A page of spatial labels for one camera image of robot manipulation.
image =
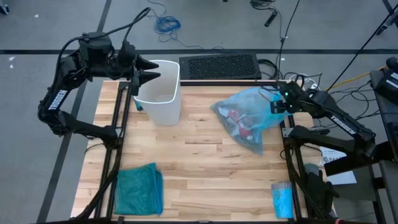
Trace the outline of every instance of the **wooden table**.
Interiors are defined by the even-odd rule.
[[[213,103],[247,88],[250,86],[183,86],[176,126],[156,126],[131,103],[120,169],[155,162],[164,176],[164,212],[160,217],[125,216],[126,220],[282,221],[276,219],[271,196],[271,184],[289,181],[286,161],[279,156],[284,149],[279,126],[263,132],[264,155],[258,156],[237,144],[210,109]],[[116,81],[103,83],[95,125],[111,124],[117,89]],[[296,124],[313,126],[307,113],[296,113],[294,119]],[[100,142],[93,140],[88,146]],[[96,146],[86,153],[71,217],[98,190],[105,150]],[[318,164],[321,159],[313,149],[302,147],[301,152],[304,164]],[[299,197],[306,216],[303,195]]]

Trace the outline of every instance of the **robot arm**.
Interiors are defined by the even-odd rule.
[[[271,102],[272,113],[308,112],[313,118],[327,117],[341,129],[353,137],[352,140],[342,140],[319,134],[303,126],[286,129],[284,136],[288,142],[295,147],[305,143],[325,146],[347,154],[347,157],[325,164],[328,175],[344,172],[355,167],[363,166],[371,162],[374,154],[376,134],[365,128],[348,113],[340,109],[333,97],[325,91],[306,90],[303,91],[295,82],[277,82],[280,94],[285,98]]]
[[[145,16],[149,8],[143,12],[140,13],[141,16]],[[40,101],[37,114],[54,134],[63,136],[77,133],[93,136],[102,139],[106,146],[117,146],[119,136],[115,127],[99,127],[78,121],[72,115],[60,110],[65,98],[84,81],[92,82],[93,77],[108,77],[113,80],[126,78],[130,80],[129,88],[132,89],[132,95],[136,96],[142,84],[160,76],[159,73],[145,72],[157,68],[158,65],[144,60],[126,38],[123,40],[119,54],[115,55],[108,35],[109,33],[92,32],[74,38],[72,40],[79,41],[79,49],[58,60],[53,84],[48,88],[44,99]]]

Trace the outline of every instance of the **white trash can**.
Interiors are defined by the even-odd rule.
[[[180,65],[166,60],[151,62],[159,68],[147,71],[159,72],[160,77],[143,84],[134,99],[155,124],[176,125],[181,112]]]

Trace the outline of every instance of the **green cloth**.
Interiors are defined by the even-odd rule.
[[[114,212],[118,215],[163,212],[163,178],[155,163],[119,171]]]

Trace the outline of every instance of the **folded cloth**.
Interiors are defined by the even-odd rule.
[[[272,184],[272,199],[277,218],[293,218],[292,183]]]
[[[121,170],[116,183],[115,214],[160,215],[163,212],[163,178],[156,164]]]

